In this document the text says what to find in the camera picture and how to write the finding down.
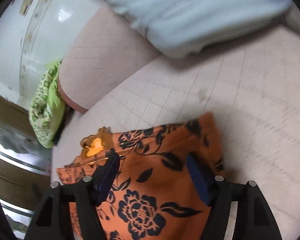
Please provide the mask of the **orange black floral garment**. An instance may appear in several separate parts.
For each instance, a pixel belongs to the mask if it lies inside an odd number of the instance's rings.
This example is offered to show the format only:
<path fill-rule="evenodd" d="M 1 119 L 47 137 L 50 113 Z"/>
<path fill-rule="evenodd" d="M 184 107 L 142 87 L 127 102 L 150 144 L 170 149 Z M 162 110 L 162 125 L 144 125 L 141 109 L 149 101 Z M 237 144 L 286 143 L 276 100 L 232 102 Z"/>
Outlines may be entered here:
<path fill-rule="evenodd" d="M 200 238 L 210 208 L 199 198 L 186 158 L 193 153 L 223 174 L 212 113 L 183 124 L 100 133 L 81 145 L 81 155 L 56 171 L 63 184 L 92 175 L 112 151 L 121 158 L 108 198 L 96 209 L 107 239 Z"/>

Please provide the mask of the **brown wooden glass-door wardrobe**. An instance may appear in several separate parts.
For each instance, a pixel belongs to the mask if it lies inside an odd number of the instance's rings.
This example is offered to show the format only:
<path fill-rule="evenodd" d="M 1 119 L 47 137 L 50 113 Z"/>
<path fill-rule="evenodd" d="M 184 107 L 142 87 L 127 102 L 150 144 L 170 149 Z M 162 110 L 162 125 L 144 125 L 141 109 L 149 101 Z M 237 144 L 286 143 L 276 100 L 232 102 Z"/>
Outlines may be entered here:
<path fill-rule="evenodd" d="M 37 140 L 28 112 L 0 96 L 0 204 L 17 239 L 50 186 L 51 150 Z"/>

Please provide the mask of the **green patterned pillow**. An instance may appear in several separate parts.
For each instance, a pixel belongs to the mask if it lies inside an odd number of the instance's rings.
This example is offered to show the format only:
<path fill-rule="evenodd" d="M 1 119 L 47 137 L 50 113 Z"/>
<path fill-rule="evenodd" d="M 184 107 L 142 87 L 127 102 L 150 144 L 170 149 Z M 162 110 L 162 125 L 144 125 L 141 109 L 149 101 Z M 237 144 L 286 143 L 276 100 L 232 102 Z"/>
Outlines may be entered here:
<path fill-rule="evenodd" d="M 29 121 L 39 143 L 48 149 L 62 123 L 65 113 L 65 101 L 58 91 L 58 74 L 61 61 L 46 65 L 29 106 Z"/>

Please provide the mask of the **pink quilted headboard cushion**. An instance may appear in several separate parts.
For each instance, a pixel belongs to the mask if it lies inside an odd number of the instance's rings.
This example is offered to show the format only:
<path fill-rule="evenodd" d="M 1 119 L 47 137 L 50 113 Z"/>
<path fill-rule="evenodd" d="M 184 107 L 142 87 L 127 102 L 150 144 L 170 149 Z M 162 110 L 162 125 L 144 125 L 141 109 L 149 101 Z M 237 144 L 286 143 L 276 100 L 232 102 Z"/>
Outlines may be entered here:
<path fill-rule="evenodd" d="M 128 21 L 104 5 L 88 21 L 62 60 L 58 91 L 85 113 L 117 85 L 160 55 Z"/>

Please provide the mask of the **pale blue folded blanket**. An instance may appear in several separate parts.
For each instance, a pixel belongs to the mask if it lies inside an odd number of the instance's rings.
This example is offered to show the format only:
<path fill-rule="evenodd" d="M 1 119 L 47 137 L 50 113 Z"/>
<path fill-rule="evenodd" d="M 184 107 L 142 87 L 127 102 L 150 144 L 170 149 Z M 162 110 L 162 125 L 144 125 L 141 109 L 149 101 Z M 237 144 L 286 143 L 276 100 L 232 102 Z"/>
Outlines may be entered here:
<path fill-rule="evenodd" d="M 291 0 L 105 0 L 158 51 L 181 58 L 271 24 Z"/>

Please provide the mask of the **beige wall switch plate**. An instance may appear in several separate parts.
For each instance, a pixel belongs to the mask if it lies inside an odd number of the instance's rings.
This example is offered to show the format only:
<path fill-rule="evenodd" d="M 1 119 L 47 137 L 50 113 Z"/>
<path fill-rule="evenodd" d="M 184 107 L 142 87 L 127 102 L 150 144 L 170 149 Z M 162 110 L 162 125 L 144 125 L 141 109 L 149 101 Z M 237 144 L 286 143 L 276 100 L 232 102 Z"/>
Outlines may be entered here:
<path fill-rule="evenodd" d="M 19 15 L 26 16 L 32 3 L 33 3 L 33 0 L 23 0 L 22 5 L 19 10 Z"/>

